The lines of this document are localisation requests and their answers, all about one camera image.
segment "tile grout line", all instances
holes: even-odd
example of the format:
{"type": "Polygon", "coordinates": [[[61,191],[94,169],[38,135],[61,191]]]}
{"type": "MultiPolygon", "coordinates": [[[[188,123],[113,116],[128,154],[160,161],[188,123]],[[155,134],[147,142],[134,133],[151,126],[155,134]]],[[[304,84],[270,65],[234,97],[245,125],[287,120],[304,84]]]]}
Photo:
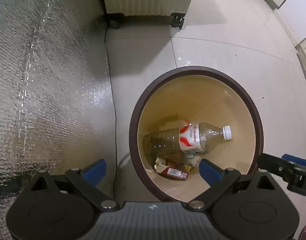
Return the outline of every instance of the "tile grout line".
{"type": "Polygon", "coordinates": [[[280,58],[280,57],[277,57],[277,56],[274,56],[274,55],[271,55],[269,53],[266,53],[266,52],[263,52],[263,51],[259,51],[259,50],[256,50],[256,49],[252,49],[252,48],[247,48],[247,47],[244,47],[244,46],[241,46],[241,45],[236,45],[236,44],[232,44],[232,43],[226,43],[226,42],[222,42],[222,41],[212,41],[212,40],[205,40],[205,39],[197,39],[197,38],[185,38],[185,37],[172,37],[172,38],[175,38],[175,39],[190,39],[190,40],[199,40],[199,41],[210,41],[210,42],[216,42],[216,43],[222,43],[222,44],[227,44],[227,45],[231,45],[231,46],[237,46],[237,47],[241,47],[241,48],[245,48],[245,49],[250,49],[250,50],[254,50],[254,51],[257,51],[257,52],[260,52],[260,53],[263,53],[263,54],[266,54],[266,55],[269,55],[269,56],[272,56],[272,57],[276,57],[280,60],[283,60],[283,61],[286,61],[290,64],[293,64],[297,67],[301,67],[293,62],[290,62],[286,59],[283,59],[283,58],[280,58]]]}
{"type": "Polygon", "coordinates": [[[173,50],[173,55],[174,55],[175,67],[177,68],[177,63],[176,63],[175,52],[174,52],[174,47],[173,47],[173,43],[172,43],[172,37],[171,37],[170,27],[167,26],[167,29],[168,29],[169,35],[170,35],[170,41],[171,41],[172,50],[173,50]]]}
{"type": "Polygon", "coordinates": [[[274,55],[271,55],[269,53],[266,53],[266,52],[263,52],[263,51],[259,51],[259,50],[256,50],[256,49],[252,49],[252,48],[248,48],[248,47],[244,47],[244,46],[241,46],[241,45],[236,45],[236,44],[232,44],[232,43],[226,43],[226,42],[222,42],[222,41],[212,41],[212,40],[207,40],[207,39],[197,39],[197,38],[186,38],[186,37],[127,37],[127,38],[117,38],[117,39],[110,39],[110,40],[107,40],[107,41],[115,41],[115,40],[122,40],[122,39],[141,39],[141,38],[170,38],[171,39],[171,44],[172,44],[172,48],[173,48],[173,43],[172,43],[172,38],[176,38],[176,39],[190,39],[190,40],[199,40],[199,41],[210,41],[210,42],[217,42],[217,43],[222,43],[222,44],[227,44],[227,45],[232,45],[232,46],[237,46],[237,47],[241,47],[241,48],[245,48],[245,49],[251,49],[251,50],[254,50],[254,51],[257,51],[257,52],[260,52],[260,53],[264,53],[266,55],[269,55],[269,56],[272,56],[272,57],[276,57],[280,60],[283,60],[283,61],[286,61],[290,64],[293,64],[297,67],[301,67],[300,65],[297,65],[293,62],[290,62],[286,59],[283,59],[283,58],[280,58],[280,57],[277,57],[277,56],[274,56],[274,55]]]}

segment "reflective insulation sheet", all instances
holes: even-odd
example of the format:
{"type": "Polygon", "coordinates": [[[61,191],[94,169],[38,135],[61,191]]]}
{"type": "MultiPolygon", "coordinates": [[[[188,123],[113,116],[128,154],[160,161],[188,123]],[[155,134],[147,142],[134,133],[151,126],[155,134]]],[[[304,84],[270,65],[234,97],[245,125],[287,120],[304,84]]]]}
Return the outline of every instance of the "reflective insulation sheet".
{"type": "Polygon", "coordinates": [[[103,158],[112,195],[115,110],[99,0],[0,0],[0,239],[5,215],[39,169],[103,158]]]}

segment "metal screw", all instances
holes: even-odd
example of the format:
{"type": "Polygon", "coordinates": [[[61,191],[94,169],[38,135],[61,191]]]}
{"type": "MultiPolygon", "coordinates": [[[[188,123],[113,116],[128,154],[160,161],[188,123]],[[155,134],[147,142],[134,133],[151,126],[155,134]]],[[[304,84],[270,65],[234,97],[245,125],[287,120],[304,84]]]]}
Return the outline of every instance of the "metal screw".
{"type": "Polygon", "coordinates": [[[101,202],[102,208],[111,209],[116,207],[117,203],[114,200],[104,200],[101,202]]]}
{"type": "Polygon", "coordinates": [[[189,206],[193,209],[200,209],[200,208],[203,208],[205,206],[204,202],[203,201],[200,201],[200,200],[192,200],[190,203],[189,203],[189,206]]]}

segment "white bottle cap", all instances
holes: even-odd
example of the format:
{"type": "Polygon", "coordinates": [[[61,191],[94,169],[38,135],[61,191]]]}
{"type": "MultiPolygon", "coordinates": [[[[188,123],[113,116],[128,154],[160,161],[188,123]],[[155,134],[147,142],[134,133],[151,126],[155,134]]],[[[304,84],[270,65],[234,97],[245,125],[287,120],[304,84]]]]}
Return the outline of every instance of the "white bottle cap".
{"type": "Polygon", "coordinates": [[[232,133],[231,133],[231,127],[229,125],[227,126],[223,126],[223,136],[224,136],[224,140],[228,141],[232,139],[232,133]]]}

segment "plastic bottle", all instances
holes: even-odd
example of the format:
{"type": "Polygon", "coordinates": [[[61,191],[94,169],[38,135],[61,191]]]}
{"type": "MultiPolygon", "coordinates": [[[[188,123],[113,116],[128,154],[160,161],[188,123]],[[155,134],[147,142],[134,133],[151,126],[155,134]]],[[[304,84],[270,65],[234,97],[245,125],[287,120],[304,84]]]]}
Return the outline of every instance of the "plastic bottle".
{"type": "Polygon", "coordinates": [[[150,155],[208,153],[231,139],[229,125],[219,128],[208,123],[199,123],[149,133],[143,138],[143,150],[150,155]]]}

